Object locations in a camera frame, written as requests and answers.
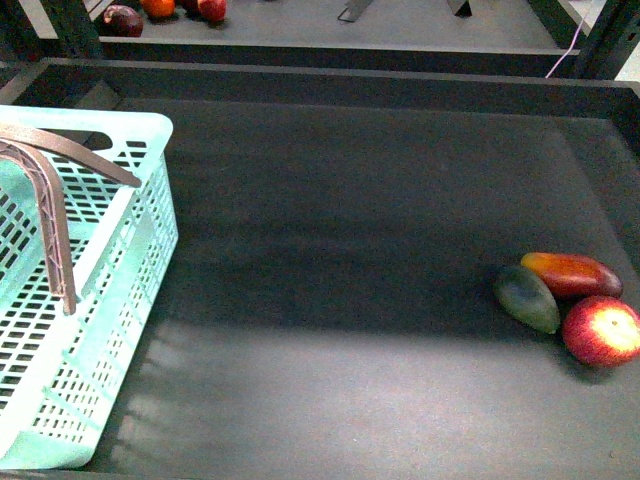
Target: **red mango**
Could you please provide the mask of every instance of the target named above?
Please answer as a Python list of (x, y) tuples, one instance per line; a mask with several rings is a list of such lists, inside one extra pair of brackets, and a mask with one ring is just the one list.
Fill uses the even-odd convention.
[(622, 295), (622, 281), (613, 270), (586, 255), (534, 252), (520, 264), (533, 270), (558, 298)]

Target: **mango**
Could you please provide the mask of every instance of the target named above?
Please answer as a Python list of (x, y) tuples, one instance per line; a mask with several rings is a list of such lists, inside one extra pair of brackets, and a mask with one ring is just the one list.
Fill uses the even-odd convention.
[(586, 255), (534, 252), (520, 264), (535, 272), (556, 298), (622, 295), (622, 281), (613, 270)]
[(560, 312), (544, 282), (521, 265), (503, 267), (493, 291), (504, 310), (525, 325), (545, 333), (560, 327)]

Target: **green mango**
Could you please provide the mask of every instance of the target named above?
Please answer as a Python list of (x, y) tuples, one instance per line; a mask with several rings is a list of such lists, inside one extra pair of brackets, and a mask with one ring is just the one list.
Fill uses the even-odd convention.
[(549, 287), (528, 268), (521, 265), (502, 268), (493, 292), (502, 308), (525, 325), (550, 334), (560, 328), (555, 298)]

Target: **pink cable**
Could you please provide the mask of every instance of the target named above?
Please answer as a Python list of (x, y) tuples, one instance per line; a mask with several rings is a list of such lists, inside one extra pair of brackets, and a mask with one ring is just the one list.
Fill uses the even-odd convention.
[(589, 6), (589, 10), (582, 17), (582, 20), (580, 21), (580, 24), (578, 25), (578, 28), (576, 29), (576, 33), (573, 35), (573, 41), (571, 42), (571, 45), (569, 46), (569, 50), (567, 50), (564, 53), (564, 55), (562, 55), (560, 57), (560, 59), (551, 68), (551, 70), (549, 70), (549, 73), (547, 73), (547, 76), (544, 77), (544, 78), (551, 77), (551, 75), (553, 75), (553, 72), (556, 71), (556, 68), (558, 68), (560, 66), (560, 64), (564, 61), (564, 59), (567, 58), (567, 56), (571, 53), (571, 51), (573, 50), (573, 47), (576, 46), (576, 42), (578, 41), (578, 36), (580, 35), (580, 31), (582, 30), (582, 26), (584, 25), (584, 21), (586, 20), (587, 16), (591, 13), (591, 9), (593, 8), (593, 4), (594, 3), (595, 3), (595, 0), (591, 0), (591, 5)]

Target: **fruit on lower shelf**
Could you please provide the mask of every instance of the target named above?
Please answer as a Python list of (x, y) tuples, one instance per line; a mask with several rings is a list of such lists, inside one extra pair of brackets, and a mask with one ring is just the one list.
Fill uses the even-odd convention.
[(139, 37), (144, 23), (142, 17), (131, 7), (110, 5), (102, 15), (102, 21), (119, 37)]
[(585, 365), (623, 365), (640, 355), (640, 319), (629, 305), (616, 298), (589, 297), (567, 314), (562, 339)]
[(224, 20), (227, 0), (198, 0), (198, 10), (202, 18), (215, 23)]
[(504, 310), (516, 320), (545, 333), (560, 327), (560, 312), (544, 282), (521, 265), (504, 267), (493, 291)]
[(175, 0), (140, 0), (140, 4), (149, 18), (154, 20), (172, 17), (176, 11)]
[(520, 263), (535, 272), (556, 298), (622, 294), (622, 282), (613, 270), (585, 255), (535, 252)]

